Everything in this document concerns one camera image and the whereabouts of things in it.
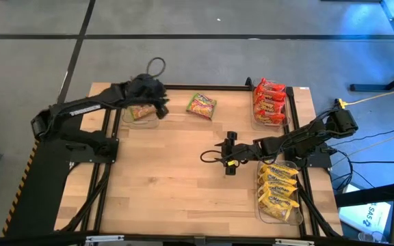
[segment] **concrete floor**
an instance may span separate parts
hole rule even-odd
[[[0,33],[78,33],[88,2],[0,0]],[[338,35],[393,30],[377,3],[102,0],[88,33]],[[0,40],[0,235],[32,147],[29,121],[55,103],[74,45],[74,40]],[[85,96],[93,81],[126,81],[143,72],[154,56],[167,61],[160,78],[164,83],[242,85],[249,76],[267,77],[311,87],[317,112],[334,98],[350,102],[374,95],[349,92],[351,83],[388,83],[394,76],[394,41],[86,40],[67,99]],[[394,129],[394,95],[350,109],[360,126],[355,137]],[[351,153],[387,137],[339,149]],[[352,159],[394,160],[394,140]],[[394,183],[394,165],[358,164],[354,169],[375,186]],[[343,162],[333,169],[337,175],[347,171]],[[368,187],[357,175],[353,182]]]

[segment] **instant noodle packet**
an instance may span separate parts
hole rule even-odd
[[[195,113],[210,120],[216,105],[216,100],[197,93],[191,98],[186,111]]]

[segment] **clear plastic bin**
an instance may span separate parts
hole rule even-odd
[[[251,110],[251,112],[252,112],[252,115],[251,115],[251,118],[252,118],[252,128],[253,128],[254,130],[257,130],[257,131],[268,131],[269,128],[272,128],[272,129],[275,129],[275,130],[279,130],[280,128],[282,128],[282,127],[284,127],[284,126],[290,124],[290,122],[291,122],[291,118],[289,118],[288,115],[287,115],[287,98],[285,98],[285,104],[284,104],[284,107],[282,108],[282,111],[281,111],[281,113],[283,113],[283,114],[285,115],[285,119],[283,120],[282,124],[270,124],[270,123],[258,122],[258,121],[255,119],[255,117],[254,117],[254,111],[253,111],[253,108],[254,108],[253,93],[254,93],[254,90],[256,89],[256,87],[259,85],[260,82],[261,82],[261,79],[254,79],[254,80],[252,81],[253,88],[254,88],[254,89],[251,91],[251,93],[250,93],[250,102],[251,102],[251,103],[250,103],[250,110]]]
[[[291,167],[291,168],[296,168],[297,169],[296,164],[294,162],[292,162],[292,161],[282,161],[282,160],[279,161],[279,160],[277,160],[276,163],[278,165],[286,165],[287,167]],[[258,170],[260,170],[262,165],[264,165],[264,163],[258,162],[258,167],[257,167],[257,170],[255,172],[255,180],[254,180],[254,187],[255,187],[255,191],[256,191],[256,193],[255,193],[255,197],[256,197],[256,199],[255,199],[255,215],[257,216],[257,219],[260,219],[264,223],[285,223],[285,224],[289,224],[289,225],[293,225],[293,226],[300,225],[303,222],[304,217],[303,217],[302,213],[300,212],[299,208],[292,208],[291,209],[291,212],[290,212],[290,215],[289,215],[287,221],[282,221],[282,220],[273,218],[270,215],[268,215],[265,212],[263,212],[259,208],[259,205],[258,205],[258,199],[259,199],[259,197],[258,197],[258,188],[259,188],[259,186],[258,186],[258,182],[257,182],[257,177],[258,177]],[[291,200],[296,201],[297,203],[300,204],[297,190],[295,190],[289,196],[289,198]]]
[[[121,120],[121,125],[130,129],[148,129],[159,126],[159,118],[156,116],[156,113],[150,113],[135,120],[131,115],[130,107],[124,110],[124,113],[121,115]]]

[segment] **chip bag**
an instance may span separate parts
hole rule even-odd
[[[281,174],[274,173],[273,171],[270,171],[269,169],[266,169],[264,171],[264,173],[262,173],[258,177],[258,185],[263,185],[264,182],[266,182],[266,181],[281,181],[281,182],[287,182],[291,185],[295,185],[297,182],[295,179],[286,177]]]
[[[299,207],[296,201],[271,192],[270,190],[259,197],[258,205],[265,213],[282,221],[288,220],[292,208]]]
[[[256,113],[259,110],[265,110],[268,113],[280,113],[284,105],[284,102],[269,100],[264,95],[262,95],[258,96],[258,98],[256,99],[253,111]]]
[[[264,182],[258,189],[258,196],[261,197],[267,190],[274,192],[275,194],[283,195],[289,197],[298,188],[292,186],[289,183],[281,181],[267,181]]]
[[[276,173],[276,174],[282,174],[286,177],[293,177],[294,175],[298,174],[299,172],[294,169],[287,167],[286,165],[279,165],[277,163],[273,164],[262,164],[259,173],[262,174],[265,172],[266,169],[269,169],[270,171]]]
[[[263,124],[282,124],[285,119],[283,113],[268,113],[265,110],[258,110],[254,113],[254,119]]]
[[[216,100],[197,93],[191,98],[186,111],[195,113],[210,120],[216,105]]]
[[[156,112],[156,108],[154,106],[130,106],[131,117],[134,120],[138,120],[146,115]]]
[[[267,89],[260,84],[253,92],[254,101],[256,101],[259,96],[263,96],[269,100],[284,102],[287,95],[285,92],[275,92],[274,90]]]
[[[275,92],[281,92],[285,89],[285,85],[273,83],[272,81],[268,81],[266,78],[262,78],[259,85]]]

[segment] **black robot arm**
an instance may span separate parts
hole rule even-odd
[[[224,142],[217,144],[221,147],[220,161],[226,168],[226,175],[235,175],[236,162],[245,164],[248,161],[274,162],[281,152],[292,153],[297,159],[303,159],[314,153],[317,146],[330,138],[352,136],[358,130],[352,114],[345,109],[327,110],[317,116],[306,126],[280,137],[264,137],[253,140],[253,144],[236,144],[237,133],[228,132]]]
[[[112,84],[96,96],[51,105],[31,121],[31,127],[38,141],[60,138],[86,144],[95,155],[107,156],[111,146],[116,145],[114,139],[106,138],[100,131],[65,130],[63,122],[99,109],[122,109],[132,105],[154,105],[157,117],[162,119],[168,113],[167,102],[163,84],[149,74],[140,74],[132,81]]]

